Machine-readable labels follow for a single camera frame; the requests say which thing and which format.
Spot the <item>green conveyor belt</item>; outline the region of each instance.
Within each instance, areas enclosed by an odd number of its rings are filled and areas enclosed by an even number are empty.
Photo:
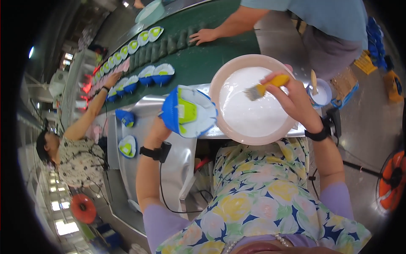
[[[239,4],[240,2],[235,0],[214,0],[166,17],[154,25],[165,29],[157,41],[159,42],[161,39],[167,38],[168,35],[176,34],[179,37],[182,29],[187,29],[191,25],[198,27],[200,22],[205,22],[207,28],[216,28],[237,10]],[[162,63],[169,63],[175,68],[175,75],[167,85],[162,88],[158,85],[152,85],[147,88],[138,82],[138,88],[133,94],[126,94],[114,103],[108,102],[107,110],[110,111],[136,103],[148,94],[167,94],[177,85],[210,83],[217,70],[223,64],[245,54],[260,54],[254,30],[234,37],[220,38],[168,55],[153,64],[158,66]],[[126,76],[138,75],[148,65],[139,67]]]

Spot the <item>orange fan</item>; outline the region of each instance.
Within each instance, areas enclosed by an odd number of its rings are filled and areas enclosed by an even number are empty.
[[[379,203],[385,210],[393,211],[399,204],[406,184],[406,158],[404,150],[389,159],[379,180]]]
[[[96,207],[85,194],[77,194],[72,197],[71,211],[81,222],[90,224],[96,218]]]

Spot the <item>brush bristles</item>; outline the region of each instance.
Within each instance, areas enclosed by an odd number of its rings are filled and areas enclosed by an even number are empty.
[[[245,89],[244,93],[245,93],[245,95],[247,96],[247,98],[248,98],[250,101],[254,101],[254,100],[257,100],[257,99],[259,99],[259,98],[262,97],[262,96],[259,94],[258,88],[257,88],[256,86],[255,86],[255,87],[251,87],[251,88]]]

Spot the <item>purple sleeve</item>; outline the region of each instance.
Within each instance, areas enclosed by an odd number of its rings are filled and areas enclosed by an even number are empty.
[[[335,182],[327,186],[320,193],[320,201],[334,214],[347,219],[354,219],[350,194],[344,182]]]
[[[192,224],[187,219],[157,204],[147,206],[143,213],[143,220],[152,253],[155,253],[156,248],[169,237]]]

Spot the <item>black hair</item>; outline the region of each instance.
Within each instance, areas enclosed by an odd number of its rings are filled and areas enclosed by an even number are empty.
[[[45,145],[47,144],[47,141],[45,140],[45,134],[48,133],[48,130],[45,129],[41,131],[41,133],[38,135],[37,138],[37,153],[38,157],[42,162],[44,162],[45,165],[51,163],[53,164],[53,161],[51,160],[51,157],[49,156],[48,152],[45,150]]]

